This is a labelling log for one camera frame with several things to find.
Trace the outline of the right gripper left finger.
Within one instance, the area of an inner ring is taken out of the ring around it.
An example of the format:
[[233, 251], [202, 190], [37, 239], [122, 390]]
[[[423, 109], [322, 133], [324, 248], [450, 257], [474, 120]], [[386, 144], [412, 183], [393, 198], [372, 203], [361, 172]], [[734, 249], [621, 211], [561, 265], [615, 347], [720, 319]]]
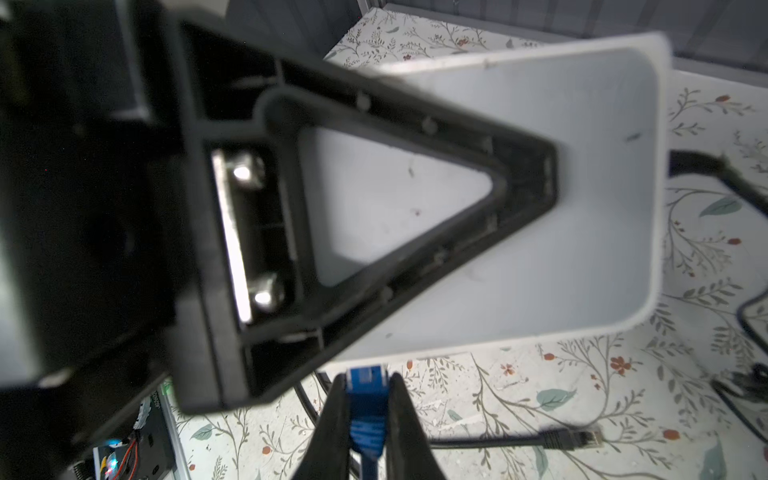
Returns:
[[350, 476], [350, 400], [346, 375], [331, 385], [319, 420], [293, 479], [344, 480]]

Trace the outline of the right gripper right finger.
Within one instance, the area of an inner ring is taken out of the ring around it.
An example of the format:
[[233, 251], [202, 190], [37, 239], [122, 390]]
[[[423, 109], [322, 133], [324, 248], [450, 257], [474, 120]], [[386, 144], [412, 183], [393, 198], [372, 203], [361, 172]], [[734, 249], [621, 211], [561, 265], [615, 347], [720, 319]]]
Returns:
[[446, 479], [432, 453], [405, 381], [399, 373], [393, 373], [389, 378], [386, 478]]

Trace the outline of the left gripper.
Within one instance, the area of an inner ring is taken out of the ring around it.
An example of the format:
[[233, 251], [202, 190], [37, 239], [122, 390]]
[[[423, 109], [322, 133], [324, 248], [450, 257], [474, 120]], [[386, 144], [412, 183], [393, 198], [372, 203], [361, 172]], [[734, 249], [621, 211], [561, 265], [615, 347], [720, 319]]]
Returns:
[[168, 374], [177, 15], [1, 5], [1, 475], [54, 479]]

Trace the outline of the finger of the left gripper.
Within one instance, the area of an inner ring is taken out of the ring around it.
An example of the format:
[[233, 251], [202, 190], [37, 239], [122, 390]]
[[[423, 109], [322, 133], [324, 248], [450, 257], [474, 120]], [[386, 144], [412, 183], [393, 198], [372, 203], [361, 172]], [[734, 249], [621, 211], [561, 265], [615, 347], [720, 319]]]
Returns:
[[[545, 139], [275, 45], [203, 11], [163, 33], [195, 299], [168, 338], [180, 409], [271, 402], [424, 290], [548, 213]], [[488, 176], [481, 199], [334, 286], [321, 283], [301, 136], [325, 127]]]

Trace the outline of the white box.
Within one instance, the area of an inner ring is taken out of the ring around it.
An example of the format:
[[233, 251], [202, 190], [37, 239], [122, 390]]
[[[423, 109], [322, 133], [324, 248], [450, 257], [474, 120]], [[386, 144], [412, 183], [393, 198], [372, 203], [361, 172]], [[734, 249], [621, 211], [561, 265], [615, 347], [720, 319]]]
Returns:
[[[373, 79], [552, 140], [559, 198], [333, 364], [614, 333], [642, 322], [661, 285], [671, 72], [660, 34], [366, 68]], [[490, 190], [483, 174], [330, 130], [305, 135], [303, 156], [318, 271], [329, 285]]]

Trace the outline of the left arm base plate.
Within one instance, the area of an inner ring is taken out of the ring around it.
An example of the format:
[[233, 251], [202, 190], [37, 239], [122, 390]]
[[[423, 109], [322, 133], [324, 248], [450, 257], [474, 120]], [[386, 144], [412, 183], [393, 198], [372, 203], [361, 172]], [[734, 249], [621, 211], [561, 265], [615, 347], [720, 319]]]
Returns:
[[87, 451], [67, 479], [174, 479], [176, 459], [160, 396], [153, 392], [116, 433]]

